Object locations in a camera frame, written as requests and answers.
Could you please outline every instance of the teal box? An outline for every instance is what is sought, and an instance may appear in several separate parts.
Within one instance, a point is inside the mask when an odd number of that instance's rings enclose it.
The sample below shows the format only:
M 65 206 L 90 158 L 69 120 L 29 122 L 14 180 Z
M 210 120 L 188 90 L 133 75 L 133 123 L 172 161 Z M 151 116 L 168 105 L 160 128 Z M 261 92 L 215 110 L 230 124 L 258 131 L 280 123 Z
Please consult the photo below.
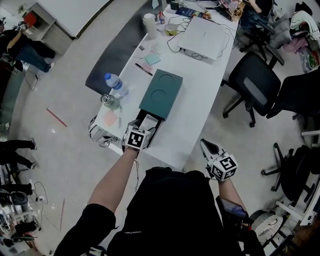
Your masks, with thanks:
M 158 69 L 145 92 L 139 108 L 164 120 L 175 102 L 183 78 Z

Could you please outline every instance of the white pitcher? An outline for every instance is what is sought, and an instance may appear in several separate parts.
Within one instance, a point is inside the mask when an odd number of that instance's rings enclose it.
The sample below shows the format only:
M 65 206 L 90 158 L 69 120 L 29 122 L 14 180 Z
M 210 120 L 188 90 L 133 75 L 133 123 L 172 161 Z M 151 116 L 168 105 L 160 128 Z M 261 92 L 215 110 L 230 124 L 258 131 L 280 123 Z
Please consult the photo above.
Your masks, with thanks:
M 156 39 L 158 36 L 157 26 L 156 26 L 156 16 L 152 13 L 147 13 L 143 16 L 143 24 L 146 27 L 146 31 L 150 39 Z

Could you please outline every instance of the black and white marker cube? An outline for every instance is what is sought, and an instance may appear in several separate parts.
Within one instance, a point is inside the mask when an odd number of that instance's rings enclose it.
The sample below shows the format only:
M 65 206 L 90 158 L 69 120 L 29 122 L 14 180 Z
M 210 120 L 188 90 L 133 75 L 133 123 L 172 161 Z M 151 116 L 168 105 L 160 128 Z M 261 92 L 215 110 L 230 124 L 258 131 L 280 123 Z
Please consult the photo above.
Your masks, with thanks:
M 224 152 L 216 159 L 208 162 L 211 167 L 211 174 L 213 174 L 217 180 L 223 182 L 233 175 L 235 175 L 238 163 L 235 157 L 228 152 Z
M 151 133 L 129 125 L 125 138 L 125 145 L 131 148 L 142 150 L 148 146 Z

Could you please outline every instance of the silver laptop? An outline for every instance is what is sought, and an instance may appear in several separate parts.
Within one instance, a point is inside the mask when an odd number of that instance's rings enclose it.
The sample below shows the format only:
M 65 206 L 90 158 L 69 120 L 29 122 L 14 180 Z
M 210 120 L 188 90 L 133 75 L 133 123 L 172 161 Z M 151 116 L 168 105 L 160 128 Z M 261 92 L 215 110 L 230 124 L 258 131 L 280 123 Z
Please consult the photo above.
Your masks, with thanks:
M 225 28 L 204 18 L 193 17 L 178 41 L 178 47 L 217 60 L 226 46 Z

